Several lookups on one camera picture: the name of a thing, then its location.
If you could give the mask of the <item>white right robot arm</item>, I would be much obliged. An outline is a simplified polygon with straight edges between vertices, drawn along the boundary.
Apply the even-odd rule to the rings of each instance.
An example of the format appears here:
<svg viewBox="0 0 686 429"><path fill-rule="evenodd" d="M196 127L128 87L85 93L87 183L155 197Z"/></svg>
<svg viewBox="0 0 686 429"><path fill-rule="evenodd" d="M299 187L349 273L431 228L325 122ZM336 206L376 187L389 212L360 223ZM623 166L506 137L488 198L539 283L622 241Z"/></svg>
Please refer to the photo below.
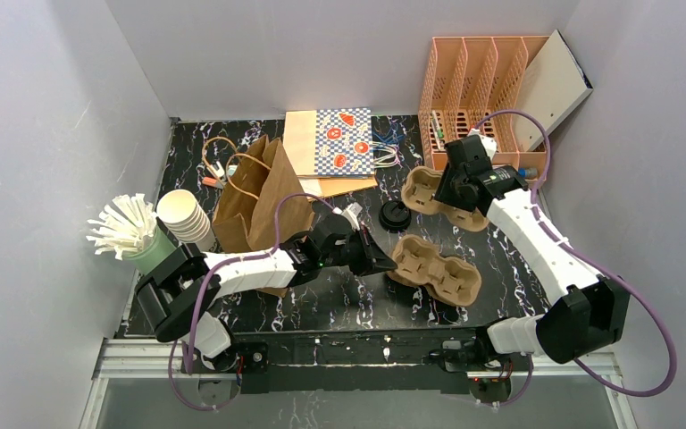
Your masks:
<svg viewBox="0 0 686 429"><path fill-rule="evenodd" d="M495 167L482 137L474 134L445 146L448 163L435 200L477 211L511 240L546 292L543 315L507 318L481 329L487 356L546 355L559 364L619 341L630 295L615 280L573 257L564 240L532 201L527 181L512 166Z"/></svg>

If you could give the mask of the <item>cardboard cup carrier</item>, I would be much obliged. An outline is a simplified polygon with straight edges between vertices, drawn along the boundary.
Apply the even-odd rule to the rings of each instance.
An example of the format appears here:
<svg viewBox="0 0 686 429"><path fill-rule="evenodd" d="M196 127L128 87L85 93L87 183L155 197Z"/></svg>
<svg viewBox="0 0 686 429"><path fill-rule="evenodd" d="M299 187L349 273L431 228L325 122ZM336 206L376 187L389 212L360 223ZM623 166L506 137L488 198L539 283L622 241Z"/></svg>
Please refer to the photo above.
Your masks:
<svg viewBox="0 0 686 429"><path fill-rule="evenodd" d="M469 307L481 289L481 274L472 264L458 257L443 257L439 247L407 234L394 247L391 256L397 268L387 276L402 285L425 287L436 300L454 307Z"/></svg>
<svg viewBox="0 0 686 429"><path fill-rule="evenodd" d="M479 210L467 212L437 201L434 197L442 172L426 166L417 166L406 176L401 189L404 204L411 210L423 215L443 214L454 226L478 232L489 226L489 220Z"/></svg>

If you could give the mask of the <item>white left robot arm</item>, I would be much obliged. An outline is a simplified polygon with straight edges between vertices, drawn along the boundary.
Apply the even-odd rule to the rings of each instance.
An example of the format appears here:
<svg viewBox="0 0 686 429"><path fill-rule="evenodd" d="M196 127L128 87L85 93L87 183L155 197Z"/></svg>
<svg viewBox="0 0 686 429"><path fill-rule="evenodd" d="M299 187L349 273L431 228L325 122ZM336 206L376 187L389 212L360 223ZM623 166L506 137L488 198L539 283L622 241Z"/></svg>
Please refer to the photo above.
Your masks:
<svg viewBox="0 0 686 429"><path fill-rule="evenodd" d="M216 358L233 343L227 324L207 312L217 299L249 290L286 290L311 282L327 267L345 266L356 276L396 269L358 221L359 211L357 204L336 208L277 248L217 254L184 244L138 282L135 300L158 341L181 341L190 354Z"/></svg>

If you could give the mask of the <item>brown paper bag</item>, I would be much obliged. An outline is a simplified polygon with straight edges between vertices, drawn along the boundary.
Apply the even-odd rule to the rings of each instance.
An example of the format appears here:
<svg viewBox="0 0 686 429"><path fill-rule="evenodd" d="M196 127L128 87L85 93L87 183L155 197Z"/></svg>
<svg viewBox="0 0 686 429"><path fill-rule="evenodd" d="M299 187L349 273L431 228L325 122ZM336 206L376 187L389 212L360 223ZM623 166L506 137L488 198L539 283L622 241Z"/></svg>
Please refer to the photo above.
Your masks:
<svg viewBox="0 0 686 429"><path fill-rule="evenodd" d="M302 186L280 139L263 135L243 155L217 203L213 231L222 251L232 257L261 255L275 243L310 229L311 203L300 194ZM296 275L291 257L277 250L261 260L238 261L216 271L218 296L247 290L283 295Z"/></svg>

